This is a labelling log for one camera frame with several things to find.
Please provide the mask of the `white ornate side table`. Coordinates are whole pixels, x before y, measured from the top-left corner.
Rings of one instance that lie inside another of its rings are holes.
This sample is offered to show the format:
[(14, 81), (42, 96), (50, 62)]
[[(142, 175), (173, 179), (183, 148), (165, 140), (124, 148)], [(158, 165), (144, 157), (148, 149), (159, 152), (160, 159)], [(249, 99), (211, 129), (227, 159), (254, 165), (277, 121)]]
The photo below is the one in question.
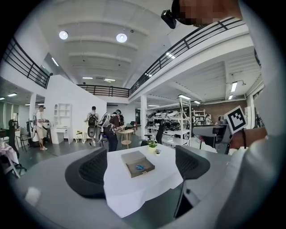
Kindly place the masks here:
[(81, 142), (83, 144), (85, 144), (86, 141), (87, 141), (86, 133), (82, 132), (82, 131), (77, 131), (75, 140), (76, 140), (77, 143), (79, 143), (79, 140), (81, 140)]

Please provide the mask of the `white tablecloth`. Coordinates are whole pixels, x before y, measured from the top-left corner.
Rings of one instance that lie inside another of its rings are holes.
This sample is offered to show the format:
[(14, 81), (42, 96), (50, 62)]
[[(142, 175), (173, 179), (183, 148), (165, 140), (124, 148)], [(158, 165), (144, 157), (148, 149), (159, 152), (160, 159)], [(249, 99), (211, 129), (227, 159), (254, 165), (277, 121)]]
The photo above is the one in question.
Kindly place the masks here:
[[(149, 151), (148, 146), (107, 153), (107, 170), (104, 191), (108, 206), (121, 218), (139, 210), (146, 201), (179, 186), (183, 179), (175, 164), (175, 150), (158, 145), (160, 155)], [(155, 169), (132, 178), (122, 160), (122, 155), (141, 152)]]

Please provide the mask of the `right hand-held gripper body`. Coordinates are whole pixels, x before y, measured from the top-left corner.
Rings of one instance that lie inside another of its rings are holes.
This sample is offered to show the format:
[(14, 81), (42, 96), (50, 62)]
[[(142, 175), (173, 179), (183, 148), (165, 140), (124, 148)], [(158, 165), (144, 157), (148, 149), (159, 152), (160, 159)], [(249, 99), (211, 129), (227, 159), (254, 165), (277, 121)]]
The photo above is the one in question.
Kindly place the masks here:
[(215, 138), (215, 149), (217, 153), (228, 154), (233, 135), (244, 129), (246, 125), (246, 119), (241, 106), (219, 116)]

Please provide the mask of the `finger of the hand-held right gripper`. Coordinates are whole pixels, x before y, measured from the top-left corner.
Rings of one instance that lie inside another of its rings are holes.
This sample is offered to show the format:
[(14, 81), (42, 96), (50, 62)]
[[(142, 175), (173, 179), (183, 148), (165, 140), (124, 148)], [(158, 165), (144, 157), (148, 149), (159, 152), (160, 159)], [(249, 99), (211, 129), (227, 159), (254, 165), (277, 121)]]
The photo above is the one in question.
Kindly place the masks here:
[(193, 134), (206, 145), (215, 147), (220, 144), (224, 134), (224, 127), (221, 126), (199, 126), (193, 128)]

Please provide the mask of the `person's right forearm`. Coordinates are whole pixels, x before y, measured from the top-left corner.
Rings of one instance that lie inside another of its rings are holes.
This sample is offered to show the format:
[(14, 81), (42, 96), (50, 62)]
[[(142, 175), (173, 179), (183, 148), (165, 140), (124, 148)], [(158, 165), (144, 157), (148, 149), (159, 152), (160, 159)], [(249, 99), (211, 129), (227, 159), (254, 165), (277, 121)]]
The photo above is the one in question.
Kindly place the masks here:
[(236, 132), (230, 141), (230, 148), (238, 149), (240, 147), (247, 148), (253, 142), (264, 139), (267, 136), (265, 127), (254, 129), (242, 129)]

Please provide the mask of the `black office chair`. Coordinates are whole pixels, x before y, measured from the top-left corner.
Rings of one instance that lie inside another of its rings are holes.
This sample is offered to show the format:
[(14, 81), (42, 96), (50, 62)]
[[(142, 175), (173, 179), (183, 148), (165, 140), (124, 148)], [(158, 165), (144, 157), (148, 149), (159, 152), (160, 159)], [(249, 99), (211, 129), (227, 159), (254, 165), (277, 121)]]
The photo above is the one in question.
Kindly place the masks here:
[(148, 145), (148, 141), (149, 140), (155, 140), (157, 142), (157, 144), (162, 144), (162, 137), (163, 137), (164, 129), (165, 129), (165, 120), (161, 119), (160, 122), (159, 122), (159, 129), (157, 131), (155, 139), (152, 139), (152, 135), (151, 134), (146, 134), (144, 136), (147, 137), (147, 140), (142, 140), (141, 141), (141, 146)]

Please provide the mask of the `gray metal-frame chair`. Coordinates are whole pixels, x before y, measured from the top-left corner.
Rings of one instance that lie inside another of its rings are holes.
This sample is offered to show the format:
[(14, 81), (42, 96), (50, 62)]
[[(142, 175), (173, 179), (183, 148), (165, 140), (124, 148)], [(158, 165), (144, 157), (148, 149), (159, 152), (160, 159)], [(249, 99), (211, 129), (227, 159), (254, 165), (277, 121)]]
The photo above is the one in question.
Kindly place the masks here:
[(25, 146), (25, 142), (27, 142), (27, 145), (29, 145), (29, 141), (30, 141), (30, 135), (29, 133), (26, 133), (26, 134), (20, 134), (20, 142), (21, 142), (21, 145), (22, 145), (22, 148), (26, 150), (26, 146)]

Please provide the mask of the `grey drawer box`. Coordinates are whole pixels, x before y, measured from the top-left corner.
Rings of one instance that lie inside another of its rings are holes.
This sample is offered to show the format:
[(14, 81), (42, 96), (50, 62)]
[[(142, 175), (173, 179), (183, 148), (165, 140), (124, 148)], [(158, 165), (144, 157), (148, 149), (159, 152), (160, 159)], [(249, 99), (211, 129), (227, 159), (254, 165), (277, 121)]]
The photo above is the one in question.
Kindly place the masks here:
[[(155, 169), (155, 165), (152, 164), (140, 151), (133, 151), (130, 153), (122, 154), (121, 158), (131, 178), (138, 177)], [(146, 171), (136, 171), (135, 165), (138, 164), (145, 166)]]

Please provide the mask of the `white metal storage rack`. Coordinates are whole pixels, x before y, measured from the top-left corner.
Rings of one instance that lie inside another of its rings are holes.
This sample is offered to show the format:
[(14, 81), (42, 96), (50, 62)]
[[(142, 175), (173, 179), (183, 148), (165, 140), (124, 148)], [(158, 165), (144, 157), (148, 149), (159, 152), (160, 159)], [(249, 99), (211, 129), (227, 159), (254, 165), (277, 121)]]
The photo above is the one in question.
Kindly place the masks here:
[(158, 106), (146, 115), (145, 128), (151, 133), (158, 133), (159, 126), (164, 125), (162, 143), (170, 147), (190, 145), (192, 137), (193, 117), (191, 99), (179, 95), (178, 103)]

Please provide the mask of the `person's white shirt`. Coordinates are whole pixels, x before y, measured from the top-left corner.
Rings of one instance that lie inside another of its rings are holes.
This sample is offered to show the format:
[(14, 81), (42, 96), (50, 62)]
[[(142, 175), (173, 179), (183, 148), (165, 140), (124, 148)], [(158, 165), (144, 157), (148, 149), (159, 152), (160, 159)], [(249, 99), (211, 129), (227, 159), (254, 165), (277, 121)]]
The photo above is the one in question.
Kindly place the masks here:
[(261, 65), (256, 106), (267, 136), (244, 153), (215, 229), (286, 229), (286, 56), (278, 38), (282, 0), (238, 0)]

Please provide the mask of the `white and black robot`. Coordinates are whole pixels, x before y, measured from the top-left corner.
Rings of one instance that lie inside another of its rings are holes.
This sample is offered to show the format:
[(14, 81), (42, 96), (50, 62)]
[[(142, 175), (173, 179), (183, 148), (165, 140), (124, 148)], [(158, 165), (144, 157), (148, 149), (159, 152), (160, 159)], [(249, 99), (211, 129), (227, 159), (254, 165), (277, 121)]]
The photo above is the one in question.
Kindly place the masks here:
[[(39, 142), (38, 142), (38, 135), (37, 136), (37, 141), (36, 142), (33, 142), (32, 141), (32, 136), (31, 136), (31, 120), (27, 121), (26, 122), (26, 129), (27, 129), (27, 132), (29, 133), (30, 135), (30, 141), (29, 141), (29, 144), (31, 147), (39, 147)], [(52, 143), (52, 139), (51, 139), (51, 131), (50, 131), (50, 122), (48, 121), (47, 123), (44, 123), (43, 124), (44, 127), (45, 127), (45, 130), (43, 130), (44, 132), (44, 139), (43, 139), (43, 143)]]

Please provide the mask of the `black balcony railing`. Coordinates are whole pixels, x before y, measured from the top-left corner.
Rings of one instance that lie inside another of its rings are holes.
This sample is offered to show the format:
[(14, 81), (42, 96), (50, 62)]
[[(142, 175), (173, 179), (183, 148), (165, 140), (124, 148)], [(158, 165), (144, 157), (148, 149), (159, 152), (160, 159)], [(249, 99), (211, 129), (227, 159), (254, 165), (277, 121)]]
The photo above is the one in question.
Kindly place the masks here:
[(199, 27), (186, 35), (184, 38), (170, 47), (161, 55), (140, 78), (131, 86), (131, 88), (122, 88), (111, 85), (87, 85), (81, 84), (80, 88), (96, 96), (121, 97), (127, 98), (134, 94), (146, 81), (155, 75), (163, 67), (167, 66), (175, 58), (184, 54), (186, 51), (193, 49), (198, 44), (230, 29), (244, 25), (241, 19), (230, 17), (222, 21), (215, 22), (211, 25)]
[(12, 37), (3, 54), (4, 61), (40, 87), (47, 89), (50, 76), (37, 65)]

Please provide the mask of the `white bookshelf desk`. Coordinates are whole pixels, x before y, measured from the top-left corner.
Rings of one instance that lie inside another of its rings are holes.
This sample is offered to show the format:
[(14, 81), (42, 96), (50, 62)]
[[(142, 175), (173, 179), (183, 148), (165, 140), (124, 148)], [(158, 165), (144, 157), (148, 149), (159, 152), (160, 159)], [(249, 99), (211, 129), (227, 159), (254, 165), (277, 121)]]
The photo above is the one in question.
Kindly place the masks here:
[(51, 133), (52, 142), (54, 144), (60, 144), (64, 140), (68, 140), (69, 144), (73, 142), (71, 104), (55, 104), (54, 120)]

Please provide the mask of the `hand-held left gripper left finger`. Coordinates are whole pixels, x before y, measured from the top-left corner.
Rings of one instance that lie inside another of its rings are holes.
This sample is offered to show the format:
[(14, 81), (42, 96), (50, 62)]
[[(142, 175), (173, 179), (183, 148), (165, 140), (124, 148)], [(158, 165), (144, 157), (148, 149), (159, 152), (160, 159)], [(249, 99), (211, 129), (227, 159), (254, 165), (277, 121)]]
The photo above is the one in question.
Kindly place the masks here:
[(75, 161), (98, 149), (86, 149), (50, 158), (31, 167), (11, 183), (17, 200), (44, 228), (132, 229), (105, 199), (88, 199), (70, 188), (65, 171)]

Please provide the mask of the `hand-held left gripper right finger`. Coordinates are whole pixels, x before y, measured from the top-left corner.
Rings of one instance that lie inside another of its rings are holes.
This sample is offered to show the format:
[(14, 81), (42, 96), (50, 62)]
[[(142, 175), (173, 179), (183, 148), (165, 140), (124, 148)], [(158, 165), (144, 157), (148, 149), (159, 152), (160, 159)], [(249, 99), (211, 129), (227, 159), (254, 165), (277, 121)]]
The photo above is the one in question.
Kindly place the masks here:
[(175, 162), (183, 178), (181, 192), (174, 220), (160, 229), (186, 229), (179, 225), (179, 220), (188, 213), (193, 213), (203, 203), (222, 177), (230, 160), (230, 155), (177, 145)]

